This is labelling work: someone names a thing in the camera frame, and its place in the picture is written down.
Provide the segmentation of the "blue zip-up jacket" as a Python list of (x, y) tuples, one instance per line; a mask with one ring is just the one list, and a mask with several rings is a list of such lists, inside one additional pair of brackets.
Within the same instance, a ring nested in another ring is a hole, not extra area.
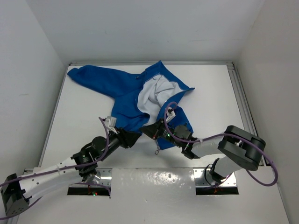
[(193, 91), (161, 61), (140, 74), (86, 65), (71, 69), (68, 76), (83, 87), (113, 98), (111, 115), (116, 118), (116, 127), (132, 132), (164, 118), (170, 102), (179, 103)]

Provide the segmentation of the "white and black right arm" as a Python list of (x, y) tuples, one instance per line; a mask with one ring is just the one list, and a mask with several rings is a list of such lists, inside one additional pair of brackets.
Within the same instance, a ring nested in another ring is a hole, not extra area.
[(209, 177), (214, 183), (221, 183), (231, 173), (245, 169), (258, 170), (266, 142), (236, 126), (228, 126), (225, 132), (216, 137), (199, 140), (192, 136), (186, 125), (171, 127), (160, 119), (154, 124), (143, 126), (140, 131), (153, 140), (163, 139), (182, 149), (188, 159), (200, 159), (206, 155), (223, 154), (213, 162)]

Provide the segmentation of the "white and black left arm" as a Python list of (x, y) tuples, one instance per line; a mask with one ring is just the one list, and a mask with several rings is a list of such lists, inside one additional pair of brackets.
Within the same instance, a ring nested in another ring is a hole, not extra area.
[(141, 134), (119, 129), (107, 137), (95, 137), (66, 160), (30, 175), (9, 175), (0, 185), (6, 218), (21, 214), (45, 194), (62, 186), (84, 182), (96, 174), (99, 161), (104, 161), (118, 147), (131, 148)]

